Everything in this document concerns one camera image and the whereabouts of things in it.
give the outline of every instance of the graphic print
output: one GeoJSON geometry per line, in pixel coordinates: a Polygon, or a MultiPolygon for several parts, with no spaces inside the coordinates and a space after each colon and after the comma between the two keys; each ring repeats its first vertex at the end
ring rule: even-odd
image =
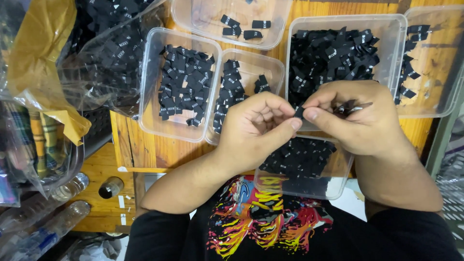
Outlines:
{"type": "MultiPolygon", "coordinates": [[[[281,186],[282,178],[270,177],[266,186],[281,186]]],[[[291,197],[284,206],[283,195],[254,188],[253,176],[238,176],[224,187],[209,223],[209,249],[222,258],[235,253],[250,238],[263,248],[278,247],[295,253],[309,251],[309,238],[317,227],[331,228],[333,219],[319,200],[291,197]]]]}

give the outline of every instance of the clear plastic container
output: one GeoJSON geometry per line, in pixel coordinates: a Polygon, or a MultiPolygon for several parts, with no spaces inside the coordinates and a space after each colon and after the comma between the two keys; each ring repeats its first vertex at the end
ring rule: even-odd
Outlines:
{"type": "Polygon", "coordinates": [[[319,178],[300,179],[298,182],[285,180],[285,174],[275,174],[255,170],[254,185],[260,191],[281,193],[291,196],[302,196],[317,199],[334,200],[342,195],[348,174],[353,164],[354,155],[344,150],[340,143],[331,138],[297,137],[326,140],[335,144],[337,151],[330,155],[327,165],[319,178]]]}
{"type": "Polygon", "coordinates": [[[161,68],[165,61],[159,53],[168,44],[197,50],[210,56],[214,55],[215,63],[211,67],[213,72],[211,83],[218,81],[219,71],[216,68],[221,64],[222,50],[216,41],[166,28],[151,29],[147,36],[143,57],[139,125],[142,130],[151,134],[200,142],[205,138],[206,123],[210,116],[211,105],[214,104],[214,88],[211,88],[209,94],[205,118],[198,127],[188,126],[186,123],[189,118],[195,116],[193,111],[184,110],[184,113],[173,115],[166,121],[162,121],[158,116],[160,111],[158,90],[161,85],[161,68]]]}
{"type": "Polygon", "coordinates": [[[276,47],[285,31],[292,1],[291,0],[173,0],[171,14],[176,24],[192,33],[212,38],[214,40],[270,50],[276,47]],[[227,25],[221,23],[223,15],[229,16],[240,23],[242,32],[256,30],[263,38],[245,40],[243,33],[236,36],[222,35],[222,29],[227,25]],[[252,29],[253,20],[271,21],[268,29],[252,29]]]}
{"type": "Polygon", "coordinates": [[[407,53],[421,75],[407,78],[403,86],[417,93],[397,105],[400,118],[449,115],[464,84],[464,5],[413,7],[405,16],[409,26],[430,25],[426,40],[407,53]]]}
{"type": "MultiPolygon", "coordinates": [[[[287,68],[290,64],[291,37],[298,30],[339,30],[346,26],[348,30],[371,29],[372,35],[380,38],[375,44],[380,63],[374,67],[374,80],[388,86],[392,98],[398,87],[404,42],[406,39],[407,20],[402,14],[361,14],[300,17],[290,24],[287,42],[287,68]]],[[[285,78],[285,99],[288,100],[288,73],[285,78]]],[[[310,122],[303,120],[301,131],[318,131],[310,122]]]]}
{"type": "MultiPolygon", "coordinates": [[[[240,82],[245,89],[246,95],[251,96],[255,94],[255,81],[259,78],[260,74],[264,74],[266,76],[266,80],[269,83],[271,92],[274,94],[279,94],[285,77],[285,66],[281,61],[261,54],[238,49],[227,49],[222,53],[221,60],[223,63],[220,65],[220,76],[222,76],[222,71],[224,70],[224,62],[226,62],[228,59],[239,61],[240,67],[238,68],[238,71],[242,77],[240,82]]],[[[213,104],[216,103],[216,99],[219,97],[220,88],[220,77],[218,77],[218,81],[215,84],[216,90],[214,91],[214,99],[212,100],[213,104]]],[[[217,146],[219,144],[220,134],[214,132],[213,115],[214,109],[211,109],[208,121],[208,129],[206,131],[206,141],[211,145],[217,146]]]]}

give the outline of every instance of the person's right hand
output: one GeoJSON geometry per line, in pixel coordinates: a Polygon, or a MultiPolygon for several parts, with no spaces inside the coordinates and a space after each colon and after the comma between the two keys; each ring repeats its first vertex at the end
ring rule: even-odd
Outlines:
{"type": "Polygon", "coordinates": [[[372,80],[335,81],[321,85],[304,103],[303,116],[322,131],[338,139],[356,155],[389,156],[411,144],[404,135],[390,90],[372,80]],[[356,105],[371,103],[346,119],[332,108],[355,99],[356,105]]]}

